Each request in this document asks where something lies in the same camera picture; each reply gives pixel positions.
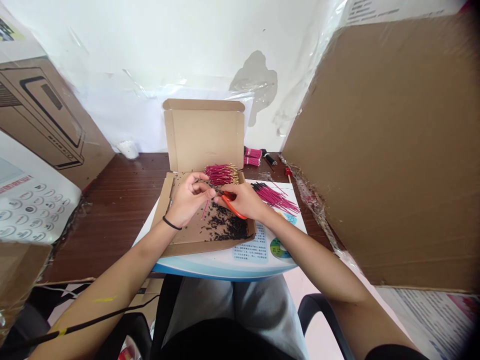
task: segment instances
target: water stain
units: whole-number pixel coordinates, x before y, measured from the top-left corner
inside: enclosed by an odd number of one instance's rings
[[[261,51],[252,52],[230,84],[230,91],[255,94],[248,121],[249,127],[255,125],[257,113],[269,106],[277,95],[277,72],[267,69],[266,60]]]

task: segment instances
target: person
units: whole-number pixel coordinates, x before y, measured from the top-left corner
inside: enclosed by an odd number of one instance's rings
[[[52,331],[127,307],[153,266],[205,201],[226,206],[204,173],[178,187],[162,220],[70,305]],[[269,228],[315,287],[328,299],[356,359],[426,359],[358,277],[333,253],[267,206],[250,184],[221,188],[236,194],[234,208]],[[40,344],[30,360],[90,359],[121,315]],[[229,282],[185,277],[160,351],[162,359],[306,359],[284,277]]]

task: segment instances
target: white wall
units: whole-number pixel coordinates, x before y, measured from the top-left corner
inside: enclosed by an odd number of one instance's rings
[[[255,51],[276,72],[278,89],[247,129],[245,144],[279,151],[286,139],[279,127],[288,132],[318,63],[325,24],[345,1],[2,2],[31,29],[111,143],[133,135],[142,151],[157,152],[167,148],[154,128],[160,107],[145,92],[165,92],[168,84],[227,91]]]

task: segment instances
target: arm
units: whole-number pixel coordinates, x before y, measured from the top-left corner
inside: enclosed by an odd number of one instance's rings
[[[365,359],[383,344],[416,350],[360,279],[336,255],[268,207],[250,184],[224,185],[222,190],[237,194],[231,203],[235,209],[269,228],[328,299],[356,359]],[[225,205],[219,197],[214,201]]]
[[[203,173],[192,173],[182,183],[173,199],[166,219],[177,227],[188,224],[198,208],[215,191],[197,179],[208,180]],[[160,221],[134,247],[95,280],[58,319],[50,330],[58,331],[99,316],[126,308],[177,230]],[[30,360],[89,359],[120,320],[121,315],[101,321],[85,329],[57,337],[39,345]]]

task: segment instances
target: hand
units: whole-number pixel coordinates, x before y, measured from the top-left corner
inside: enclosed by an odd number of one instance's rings
[[[248,182],[240,185],[223,185],[221,190],[236,194],[236,199],[231,202],[231,205],[247,218],[262,222],[264,216],[271,210],[271,208],[260,199],[254,188]],[[216,196],[213,201],[228,209],[227,204],[225,204],[221,197]]]
[[[176,227],[187,225],[197,210],[216,195],[216,191],[198,179],[208,180],[203,172],[192,172],[186,180],[178,186],[170,210],[165,218]]]

